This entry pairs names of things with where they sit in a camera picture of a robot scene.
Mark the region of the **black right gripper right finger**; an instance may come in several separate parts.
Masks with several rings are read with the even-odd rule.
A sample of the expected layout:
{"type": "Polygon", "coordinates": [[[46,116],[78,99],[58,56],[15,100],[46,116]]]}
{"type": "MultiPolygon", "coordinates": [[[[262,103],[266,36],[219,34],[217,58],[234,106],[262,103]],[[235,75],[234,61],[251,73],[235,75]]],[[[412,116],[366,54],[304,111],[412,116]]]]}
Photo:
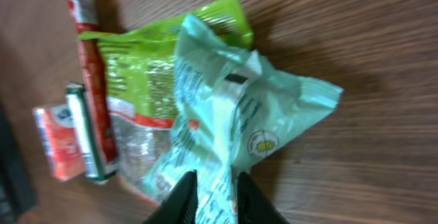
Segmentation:
{"type": "Polygon", "coordinates": [[[237,181],[237,223],[289,224],[246,172],[237,181]]]}

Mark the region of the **green white gum pack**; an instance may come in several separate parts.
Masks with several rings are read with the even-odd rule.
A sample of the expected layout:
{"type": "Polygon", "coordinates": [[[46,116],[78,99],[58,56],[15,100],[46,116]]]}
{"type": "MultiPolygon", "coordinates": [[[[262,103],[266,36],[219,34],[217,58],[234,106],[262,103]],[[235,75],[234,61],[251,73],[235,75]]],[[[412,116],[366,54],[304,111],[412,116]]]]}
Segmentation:
{"type": "Polygon", "coordinates": [[[95,184],[104,185],[115,174],[115,170],[108,166],[94,132],[85,85],[69,82],[66,85],[66,101],[73,117],[86,177],[95,184]]]}

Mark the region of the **light teal tissue packet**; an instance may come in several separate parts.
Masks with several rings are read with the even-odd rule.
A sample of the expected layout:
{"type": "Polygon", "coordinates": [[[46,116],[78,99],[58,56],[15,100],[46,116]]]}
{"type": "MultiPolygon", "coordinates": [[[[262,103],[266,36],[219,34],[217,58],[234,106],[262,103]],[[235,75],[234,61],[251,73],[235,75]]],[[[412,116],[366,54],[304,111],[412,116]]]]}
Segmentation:
{"type": "Polygon", "coordinates": [[[175,60],[171,146],[147,178],[175,186],[196,172],[195,222],[236,223],[238,175],[330,115],[343,89],[278,70],[258,51],[228,45],[192,14],[175,60]]]}

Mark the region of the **red chocolate bar wrapper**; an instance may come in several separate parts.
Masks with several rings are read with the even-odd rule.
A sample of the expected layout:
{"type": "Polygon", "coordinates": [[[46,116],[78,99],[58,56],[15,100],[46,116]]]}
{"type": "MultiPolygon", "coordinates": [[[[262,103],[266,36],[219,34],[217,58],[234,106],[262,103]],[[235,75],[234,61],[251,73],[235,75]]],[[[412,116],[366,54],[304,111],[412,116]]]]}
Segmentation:
{"type": "MultiPolygon", "coordinates": [[[[67,0],[67,3],[77,34],[100,30],[94,0],[67,0]]],[[[105,67],[93,40],[78,39],[77,46],[94,132],[108,166],[116,173],[118,156],[107,111],[105,67]]]]}

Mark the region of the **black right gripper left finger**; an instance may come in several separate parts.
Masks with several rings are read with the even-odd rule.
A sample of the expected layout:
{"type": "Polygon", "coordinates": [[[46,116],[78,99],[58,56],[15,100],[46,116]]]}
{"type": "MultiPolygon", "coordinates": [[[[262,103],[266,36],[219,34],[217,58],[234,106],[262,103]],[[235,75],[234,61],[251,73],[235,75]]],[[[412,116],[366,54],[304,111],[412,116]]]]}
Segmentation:
{"type": "Polygon", "coordinates": [[[142,224],[195,224],[198,208],[197,173],[188,171],[142,224]]]}

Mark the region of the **green snack bag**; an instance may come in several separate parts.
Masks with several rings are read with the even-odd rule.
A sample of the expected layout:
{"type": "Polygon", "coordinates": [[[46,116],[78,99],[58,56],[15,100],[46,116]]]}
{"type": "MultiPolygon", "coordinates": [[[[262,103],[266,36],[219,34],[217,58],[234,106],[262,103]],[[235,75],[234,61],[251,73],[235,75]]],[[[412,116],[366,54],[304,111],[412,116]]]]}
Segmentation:
{"type": "Polygon", "coordinates": [[[198,173],[198,193],[209,198],[226,184],[225,165],[194,143],[172,145],[177,117],[174,50],[184,15],[164,18],[124,34],[86,29],[79,33],[98,51],[105,67],[106,103],[123,184],[159,203],[180,177],[198,173]]]}

